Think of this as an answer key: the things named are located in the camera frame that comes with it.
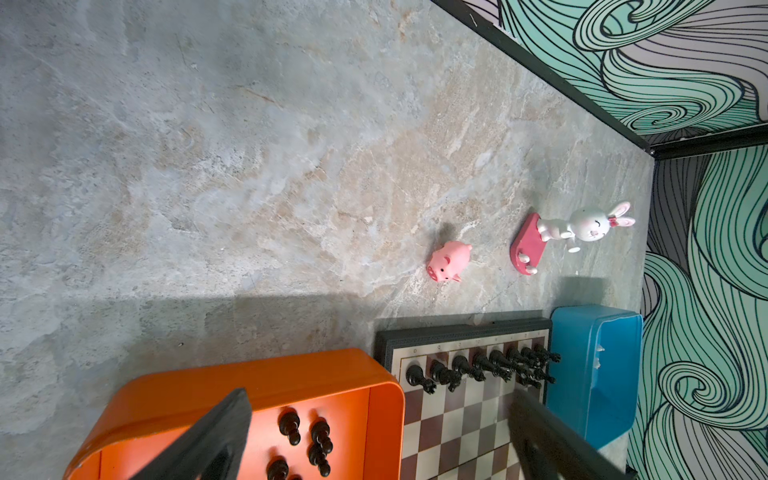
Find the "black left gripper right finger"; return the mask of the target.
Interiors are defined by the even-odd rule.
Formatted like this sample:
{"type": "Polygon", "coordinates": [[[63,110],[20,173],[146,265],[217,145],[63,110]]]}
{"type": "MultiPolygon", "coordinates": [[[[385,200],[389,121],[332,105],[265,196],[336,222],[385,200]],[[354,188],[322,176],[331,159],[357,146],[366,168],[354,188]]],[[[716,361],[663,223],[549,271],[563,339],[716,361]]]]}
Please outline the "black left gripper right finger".
{"type": "Polygon", "coordinates": [[[631,477],[525,390],[512,394],[508,427],[527,479],[626,480],[631,477]]]}

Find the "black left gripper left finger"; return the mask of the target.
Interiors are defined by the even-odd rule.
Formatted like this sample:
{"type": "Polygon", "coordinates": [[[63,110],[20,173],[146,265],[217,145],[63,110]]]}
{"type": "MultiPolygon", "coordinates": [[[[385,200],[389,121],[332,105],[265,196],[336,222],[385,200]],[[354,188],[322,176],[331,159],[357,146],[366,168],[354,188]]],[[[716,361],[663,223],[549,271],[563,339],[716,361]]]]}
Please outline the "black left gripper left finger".
{"type": "Polygon", "coordinates": [[[134,477],[235,479],[245,452],[251,417],[246,390],[233,390],[134,477]]]}

